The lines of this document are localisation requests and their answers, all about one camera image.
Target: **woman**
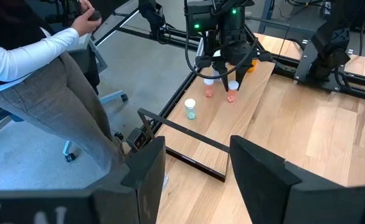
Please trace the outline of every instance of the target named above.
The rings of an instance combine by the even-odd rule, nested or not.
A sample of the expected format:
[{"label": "woman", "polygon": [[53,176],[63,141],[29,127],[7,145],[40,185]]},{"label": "woman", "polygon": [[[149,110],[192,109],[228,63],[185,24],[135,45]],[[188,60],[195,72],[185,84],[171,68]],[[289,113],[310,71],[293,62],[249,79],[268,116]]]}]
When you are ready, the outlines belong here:
[{"label": "woman", "polygon": [[114,140],[98,96],[66,52],[101,24],[88,20],[94,8],[80,2],[84,14],[51,35],[23,0],[0,0],[0,108],[71,140],[108,173],[124,160],[121,142]]}]

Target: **clear cup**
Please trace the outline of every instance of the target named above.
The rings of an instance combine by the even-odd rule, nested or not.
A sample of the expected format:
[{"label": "clear cup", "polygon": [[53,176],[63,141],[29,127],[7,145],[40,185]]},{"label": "clear cup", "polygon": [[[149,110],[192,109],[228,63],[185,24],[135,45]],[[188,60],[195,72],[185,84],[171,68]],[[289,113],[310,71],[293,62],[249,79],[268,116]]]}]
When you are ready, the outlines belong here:
[{"label": "clear cup", "polygon": [[239,83],[237,81],[229,81],[228,82],[228,97],[227,101],[232,103],[238,96],[238,87]]},{"label": "clear cup", "polygon": [[214,80],[210,79],[203,79],[203,82],[205,83],[205,96],[206,97],[212,97],[213,96],[213,83]]},{"label": "clear cup", "polygon": [[195,104],[196,104],[196,102],[195,102],[194,99],[188,99],[184,102],[185,110],[187,111],[188,119],[195,119],[196,118]]}]

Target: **wooden table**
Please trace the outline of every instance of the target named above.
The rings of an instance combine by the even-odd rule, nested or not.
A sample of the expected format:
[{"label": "wooden table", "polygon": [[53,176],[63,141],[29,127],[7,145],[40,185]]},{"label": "wooden table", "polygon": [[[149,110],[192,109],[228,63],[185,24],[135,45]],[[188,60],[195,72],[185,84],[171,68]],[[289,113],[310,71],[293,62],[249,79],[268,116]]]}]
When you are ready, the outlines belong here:
[{"label": "wooden table", "polygon": [[[293,42],[258,37],[266,50],[301,57]],[[221,83],[214,85],[214,96],[206,98],[203,80],[196,78],[168,119],[227,146],[231,135],[243,136],[341,185],[365,185],[365,100],[294,85],[289,78],[271,75],[273,66],[259,62],[246,74],[234,103],[227,102]],[[365,57],[352,56],[346,71],[365,75]],[[188,98],[197,101],[197,118],[192,121],[184,110]],[[168,147],[224,172],[226,153],[168,126],[158,135],[166,136]],[[231,164],[225,183],[170,156],[166,172],[169,183],[158,223],[251,223]]]}]

